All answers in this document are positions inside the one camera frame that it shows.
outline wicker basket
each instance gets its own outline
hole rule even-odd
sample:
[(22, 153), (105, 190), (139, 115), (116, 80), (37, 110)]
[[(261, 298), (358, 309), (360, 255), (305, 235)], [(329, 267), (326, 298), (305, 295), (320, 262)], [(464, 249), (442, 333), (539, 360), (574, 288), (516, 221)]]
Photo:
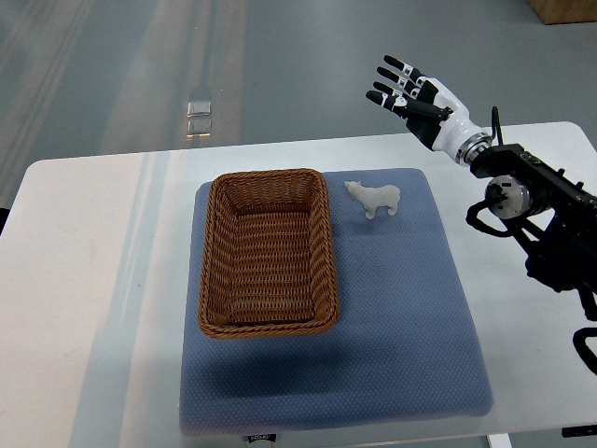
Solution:
[(296, 169), (232, 173), (207, 205), (199, 325), (217, 339), (315, 334), (340, 294), (325, 178)]

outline blue mat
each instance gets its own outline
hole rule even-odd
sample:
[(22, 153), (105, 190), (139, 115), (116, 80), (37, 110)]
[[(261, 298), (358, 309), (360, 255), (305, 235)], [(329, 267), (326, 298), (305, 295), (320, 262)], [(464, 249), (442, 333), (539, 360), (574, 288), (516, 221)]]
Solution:
[[(423, 173), (327, 173), (341, 314), (315, 336), (216, 341), (197, 322), (210, 184), (197, 192), (180, 389), (186, 435), (260, 434), (484, 415), (493, 396)], [(397, 185), (368, 221), (343, 185)]]

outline white table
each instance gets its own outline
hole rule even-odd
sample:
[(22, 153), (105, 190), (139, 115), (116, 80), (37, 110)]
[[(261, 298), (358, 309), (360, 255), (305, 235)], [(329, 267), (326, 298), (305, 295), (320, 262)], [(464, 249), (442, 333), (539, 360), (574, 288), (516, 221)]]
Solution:
[[(576, 125), (508, 126), (504, 138), (597, 191), (597, 154)], [(495, 404), (484, 417), (284, 433), (276, 445), (423, 440), (597, 422), (597, 377), (571, 341), (577, 329), (590, 326), (577, 294), (556, 294), (528, 278), (525, 254), (513, 240), (465, 224), (467, 207), (482, 199), (488, 179), (398, 134), (32, 165), (0, 237), (0, 446), (189, 444), (178, 429), (177, 401), (195, 192), (226, 172), (301, 166), (424, 171), (477, 326)], [(243, 446), (233, 436), (196, 444)]]

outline polar bear figurine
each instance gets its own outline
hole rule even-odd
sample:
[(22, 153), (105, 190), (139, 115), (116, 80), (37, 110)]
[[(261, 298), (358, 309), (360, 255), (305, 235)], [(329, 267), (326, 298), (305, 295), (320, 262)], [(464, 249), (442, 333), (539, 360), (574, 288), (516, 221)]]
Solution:
[(388, 215), (393, 216), (398, 211), (398, 202), (400, 201), (400, 189), (394, 185), (386, 185), (378, 189), (363, 187), (361, 182), (344, 182), (344, 187), (348, 189), (361, 204), (365, 206), (367, 212), (365, 217), (373, 219), (377, 212), (377, 207), (389, 207)]

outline robotic arm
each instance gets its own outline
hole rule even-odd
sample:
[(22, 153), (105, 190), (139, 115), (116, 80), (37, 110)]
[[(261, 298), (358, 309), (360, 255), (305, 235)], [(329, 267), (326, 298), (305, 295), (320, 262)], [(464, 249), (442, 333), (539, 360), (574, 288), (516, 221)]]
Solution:
[[(520, 145), (504, 145), (497, 109), (492, 111), (493, 135), (469, 118), (468, 109), (441, 82), (391, 56), (392, 67), (378, 67), (378, 74), (396, 84), (373, 83), (367, 98), (406, 120), (407, 128), (426, 147), (446, 152), (468, 166), (478, 178), (493, 177), (485, 199), (472, 205), (466, 222), (497, 237), (514, 237), (527, 253), (527, 274), (556, 292), (576, 289), (585, 316), (597, 321), (597, 197), (554, 171)], [(492, 146), (497, 135), (498, 145)], [(505, 231), (478, 218), (488, 208)], [(553, 209), (549, 225), (539, 229), (528, 217)], [(585, 364), (597, 374), (597, 357), (586, 346), (597, 329), (581, 329), (573, 339)]]

